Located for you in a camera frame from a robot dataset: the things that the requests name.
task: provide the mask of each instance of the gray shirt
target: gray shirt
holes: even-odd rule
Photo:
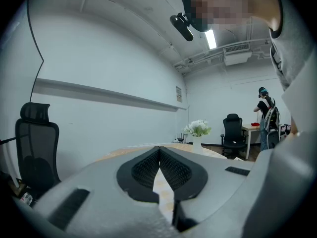
[[[315,41],[292,2],[279,2],[281,24],[277,31],[270,30],[273,45],[270,53],[277,76],[286,90],[312,54]]]

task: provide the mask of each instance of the chair headrest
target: chair headrest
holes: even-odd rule
[[[228,114],[227,121],[237,121],[239,120],[239,116],[237,114]]]
[[[23,120],[33,123],[49,123],[49,104],[28,102],[21,108],[20,116]]]

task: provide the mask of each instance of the white vase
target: white vase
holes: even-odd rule
[[[202,137],[193,137],[194,153],[204,154],[202,148]]]

